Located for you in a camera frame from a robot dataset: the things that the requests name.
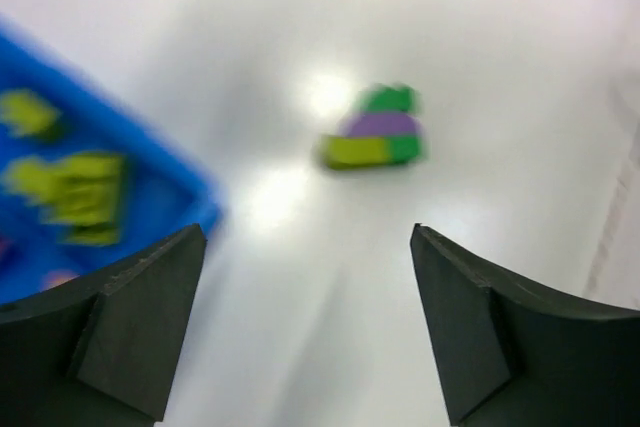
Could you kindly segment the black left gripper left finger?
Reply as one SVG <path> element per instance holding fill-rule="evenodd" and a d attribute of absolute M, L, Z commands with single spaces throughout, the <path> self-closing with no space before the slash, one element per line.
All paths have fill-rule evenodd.
<path fill-rule="evenodd" d="M 203 268 L 192 224 L 93 273 L 1 307 L 4 426 L 163 420 Z"/>

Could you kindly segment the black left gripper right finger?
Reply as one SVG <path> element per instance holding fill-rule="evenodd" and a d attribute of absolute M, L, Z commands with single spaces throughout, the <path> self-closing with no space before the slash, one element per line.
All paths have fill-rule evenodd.
<path fill-rule="evenodd" d="M 416 225 L 410 248 L 453 426 L 635 426 L 639 314 L 576 297 Z"/>

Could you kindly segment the lime green lego brick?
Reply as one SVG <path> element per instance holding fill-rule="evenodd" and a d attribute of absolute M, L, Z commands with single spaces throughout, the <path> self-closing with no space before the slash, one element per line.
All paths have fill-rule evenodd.
<path fill-rule="evenodd" d="M 106 247 L 121 240 L 126 174 L 126 157 L 118 153 L 84 151 L 53 161 L 27 156 L 7 165 L 1 185 L 39 208 L 42 224 L 61 227 L 61 243 Z"/>

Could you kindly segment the blue plastic sorting bin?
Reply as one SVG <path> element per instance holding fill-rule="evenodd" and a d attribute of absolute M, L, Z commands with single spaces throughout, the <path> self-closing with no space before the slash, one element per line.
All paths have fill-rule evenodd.
<path fill-rule="evenodd" d="M 196 224 L 216 183 L 8 26 L 1 29 L 1 299 L 37 294 Z"/>

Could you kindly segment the small lime lego brick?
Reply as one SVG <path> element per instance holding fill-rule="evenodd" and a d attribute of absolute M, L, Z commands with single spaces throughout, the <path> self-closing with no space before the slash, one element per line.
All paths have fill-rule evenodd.
<path fill-rule="evenodd" d="M 60 118 L 60 111 L 33 91 L 14 89 L 1 94 L 1 123 L 13 138 L 48 136 Z"/>

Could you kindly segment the purple oval printed lego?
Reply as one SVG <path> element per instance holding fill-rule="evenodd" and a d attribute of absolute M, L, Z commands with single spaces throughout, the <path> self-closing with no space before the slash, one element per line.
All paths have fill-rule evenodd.
<path fill-rule="evenodd" d="M 53 270 L 46 273 L 40 281 L 40 291 L 46 291 L 59 285 L 72 281 L 79 276 L 78 273 L 70 270 Z"/>

